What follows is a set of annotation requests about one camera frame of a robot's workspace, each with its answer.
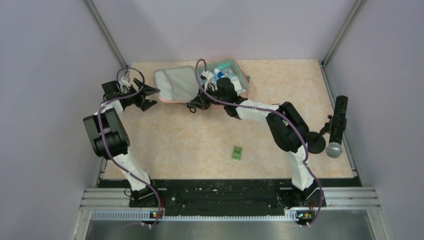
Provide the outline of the white gauze packet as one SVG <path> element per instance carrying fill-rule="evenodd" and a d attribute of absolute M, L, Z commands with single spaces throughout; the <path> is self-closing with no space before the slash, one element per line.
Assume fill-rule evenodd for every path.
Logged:
<path fill-rule="evenodd" d="M 234 86 L 234 90 L 238 95 L 245 93 L 248 90 L 248 83 L 244 78 L 231 77 L 230 82 Z"/>

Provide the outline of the clear bottle green label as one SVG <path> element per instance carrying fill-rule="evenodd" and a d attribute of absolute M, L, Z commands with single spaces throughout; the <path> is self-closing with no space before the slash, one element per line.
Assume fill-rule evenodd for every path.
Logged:
<path fill-rule="evenodd" d="M 218 79 L 220 79 L 220 78 L 222 78 L 222 77 L 225 77 L 226 75 L 220 70 L 220 69 L 218 69 L 218 68 L 215 68 L 214 70 L 213 70 L 213 77 L 214 77 L 214 80 L 215 81 L 217 81 Z"/>

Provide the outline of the teal topped swab packet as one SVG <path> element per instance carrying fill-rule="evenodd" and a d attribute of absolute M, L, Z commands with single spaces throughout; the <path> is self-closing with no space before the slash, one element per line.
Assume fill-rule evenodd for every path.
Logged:
<path fill-rule="evenodd" d="M 234 72 L 230 62 L 219 65 L 217 67 L 217 69 L 220 70 L 223 73 L 233 73 Z"/>

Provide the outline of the black medical scissors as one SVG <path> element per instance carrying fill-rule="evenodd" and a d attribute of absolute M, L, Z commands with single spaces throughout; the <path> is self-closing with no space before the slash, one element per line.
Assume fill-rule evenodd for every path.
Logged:
<path fill-rule="evenodd" d="M 197 112 L 197 109 L 201 108 L 197 102 L 189 102 L 186 104 L 186 107 L 189 109 L 189 112 L 193 114 Z"/>

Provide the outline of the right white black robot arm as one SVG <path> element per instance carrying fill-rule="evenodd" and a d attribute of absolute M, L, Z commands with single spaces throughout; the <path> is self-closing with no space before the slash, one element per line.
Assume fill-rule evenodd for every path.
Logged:
<path fill-rule="evenodd" d="M 238 95 L 234 84 L 222 77 L 216 85 L 206 88 L 202 76 L 195 73 L 199 92 L 187 106 L 189 109 L 207 110 L 211 105 L 222 105 L 226 114 L 238 120 L 250 120 L 268 126 L 276 145 L 289 155 L 293 200 L 307 206 L 319 186 L 317 178 L 308 167 L 309 127 L 290 102 L 267 105 Z"/>

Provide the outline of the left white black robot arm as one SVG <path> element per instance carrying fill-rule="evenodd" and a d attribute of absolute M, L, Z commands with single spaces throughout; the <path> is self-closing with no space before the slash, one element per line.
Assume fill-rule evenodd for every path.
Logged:
<path fill-rule="evenodd" d="M 103 101 L 99 109 L 82 120 L 90 145 L 98 157 L 112 161 L 121 170 L 130 184 L 131 198 L 154 207 L 160 202 L 161 194 L 154 187 L 149 174 L 136 162 L 120 114 L 130 106 L 147 111 L 157 104 L 157 101 L 147 97 L 160 90 L 137 78 L 134 78 L 133 84 L 114 80 L 101 87 Z"/>

